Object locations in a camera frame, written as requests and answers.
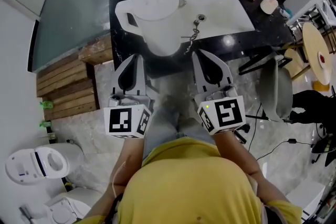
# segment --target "white marker cube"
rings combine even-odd
[[[143,104],[104,108],[105,132],[118,138],[144,138],[150,118]]]
[[[242,96],[204,101],[197,110],[210,135],[232,131],[246,123]]]

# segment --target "sink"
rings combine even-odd
[[[189,37],[195,25],[193,21],[203,17],[196,38],[208,38],[233,33],[254,31],[255,28],[246,14],[239,0],[185,0],[186,4],[180,8],[183,27],[182,36]]]

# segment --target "black marble counter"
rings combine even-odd
[[[120,1],[124,0],[110,0],[114,67],[117,68],[122,61],[132,54],[141,54],[145,60],[147,74],[152,78],[191,68],[191,53],[198,48],[207,50],[225,61],[252,56],[262,52],[265,48],[269,49],[269,46],[274,47],[294,41],[289,28],[285,24],[286,20],[279,13],[279,9],[272,15],[267,15],[260,9],[259,5],[262,0],[239,0],[255,31],[230,34],[232,37],[230,40],[233,40],[234,43],[229,45],[225,44],[224,36],[204,38],[192,43],[185,42],[181,44],[180,49],[174,55],[158,57],[148,50],[141,36],[122,29],[114,12],[116,4]]]

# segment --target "plastic jug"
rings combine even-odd
[[[152,53],[169,56],[179,49],[182,29],[179,0],[126,0],[117,3],[115,11],[121,27],[142,36]],[[138,27],[130,25],[127,13],[133,15]]]

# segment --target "white cable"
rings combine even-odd
[[[114,179],[115,179],[115,177],[117,176],[117,174],[120,172],[120,169],[121,169],[122,167],[125,167],[125,163],[126,163],[126,161],[124,161],[124,162],[122,163],[122,165],[120,165],[120,167],[116,170],[116,173],[114,174],[113,179],[112,179],[112,189],[113,189],[113,194],[114,194],[114,198],[115,198],[115,199],[116,199],[117,195],[116,195],[116,191],[115,191],[115,189],[114,189]]]

